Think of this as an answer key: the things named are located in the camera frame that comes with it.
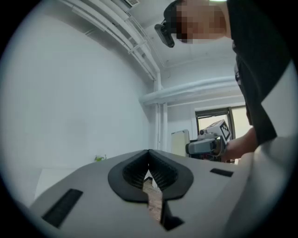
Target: person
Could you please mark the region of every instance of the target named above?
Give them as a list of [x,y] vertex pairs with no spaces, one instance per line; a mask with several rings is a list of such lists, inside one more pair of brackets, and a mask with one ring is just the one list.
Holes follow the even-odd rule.
[[235,77],[253,127],[244,136],[228,142],[222,161],[241,158],[275,138],[275,129],[261,103],[291,58],[268,17],[250,0],[176,0],[166,8],[164,17],[183,43],[222,37],[233,40],[232,48],[237,54]]

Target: white ceiling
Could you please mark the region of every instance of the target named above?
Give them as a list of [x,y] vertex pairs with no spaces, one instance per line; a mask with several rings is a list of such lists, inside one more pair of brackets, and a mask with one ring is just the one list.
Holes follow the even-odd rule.
[[183,64],[192,60],[213,58],[235,58],[232,50],[232,40],[221,38],[203,44],[188,45],[175,40],[174,48],[168,48],[159,39],[154,25],[163,21],[163,12],[173,0],[139,0],[141,3],[134,7],[130,14],[141,24],[152,40],[165,66]]

